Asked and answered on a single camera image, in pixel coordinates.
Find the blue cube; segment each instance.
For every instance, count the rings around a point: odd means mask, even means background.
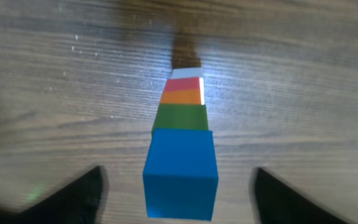
[[[218,187],[212,131],[155,129],[143,183],[149,217],[211,220]]]

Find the green block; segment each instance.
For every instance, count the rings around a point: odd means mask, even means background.
[[[208,130],[206,107],[160,103],[152,133],[155,128]]]

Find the wooden surface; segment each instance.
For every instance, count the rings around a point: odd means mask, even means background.
[[[0,0],[0,206],[101,164],[101,223],[191,223],[148,220],[141,173],[165,80],[199,64],[213,223],[256,223],[255,166],[358,223],[355,0]]]

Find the block tower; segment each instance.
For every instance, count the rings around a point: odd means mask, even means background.
[[[149,217],[212,219],[218,168],[201,68],[174,69],[167,80],[143,183]]]

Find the wooden table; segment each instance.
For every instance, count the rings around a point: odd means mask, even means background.
[[[19,212],[100,164],[102,223],[192,223],[147,219],[142,170],[165,80],[199,64],[213,222],[256,223],[249,179],[266,166],[358,223],[352,0],[0,0],[0,206]]]

